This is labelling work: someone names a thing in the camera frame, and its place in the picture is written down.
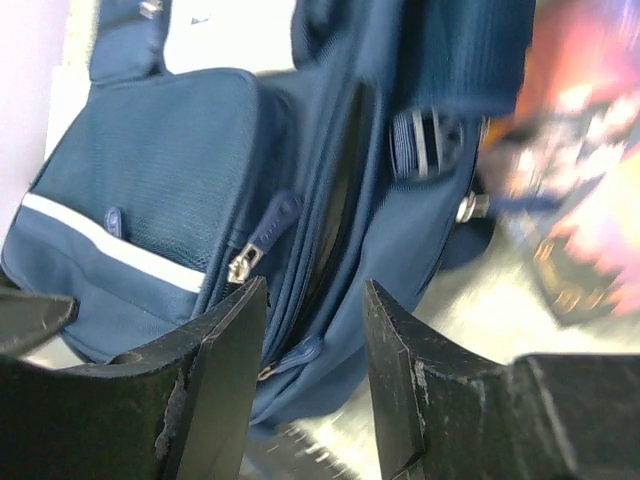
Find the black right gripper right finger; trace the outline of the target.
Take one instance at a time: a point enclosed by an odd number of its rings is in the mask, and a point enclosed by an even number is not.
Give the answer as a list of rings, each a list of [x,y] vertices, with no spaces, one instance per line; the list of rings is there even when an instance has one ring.
[[[533,354],[501,365],[447,339],[378,283],[366,352],[385,479],[635,479],[639,360]]]

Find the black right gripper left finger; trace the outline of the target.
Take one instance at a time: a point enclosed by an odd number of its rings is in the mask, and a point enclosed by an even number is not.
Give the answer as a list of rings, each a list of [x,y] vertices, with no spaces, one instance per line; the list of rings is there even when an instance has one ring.
[[[234,479],[255,396],[267,287],[108,364],[52,370],[1,354],[5,479]]]

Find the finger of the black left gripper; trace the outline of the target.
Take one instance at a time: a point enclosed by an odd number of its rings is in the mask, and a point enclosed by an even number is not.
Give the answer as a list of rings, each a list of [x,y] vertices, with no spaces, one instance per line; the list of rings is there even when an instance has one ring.
[[[1,287],[1,354],[24,355],[56,336],[77,317],[78,302]]]

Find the navy blue student backpack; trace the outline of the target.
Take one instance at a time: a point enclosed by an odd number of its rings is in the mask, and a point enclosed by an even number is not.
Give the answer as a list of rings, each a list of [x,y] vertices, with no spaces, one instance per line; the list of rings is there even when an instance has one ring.
[[[22,199],[3,272],[71,296],[107,362],[269,287],[254,433],[331,413],[365,376],[364,283],[406,310],[480,255],[457,220],[486,120],[511,113],[531,1],[300,1],[295,67],[170,73],[168,4],[106,1],[89,99]]]

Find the Jane Eyre blue book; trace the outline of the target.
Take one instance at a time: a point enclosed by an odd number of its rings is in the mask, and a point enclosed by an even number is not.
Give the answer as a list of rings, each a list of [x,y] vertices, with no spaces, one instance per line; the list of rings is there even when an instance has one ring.
[[[478,172],[564,325],[639,316],[639,5],[538,13],[512,117]]]

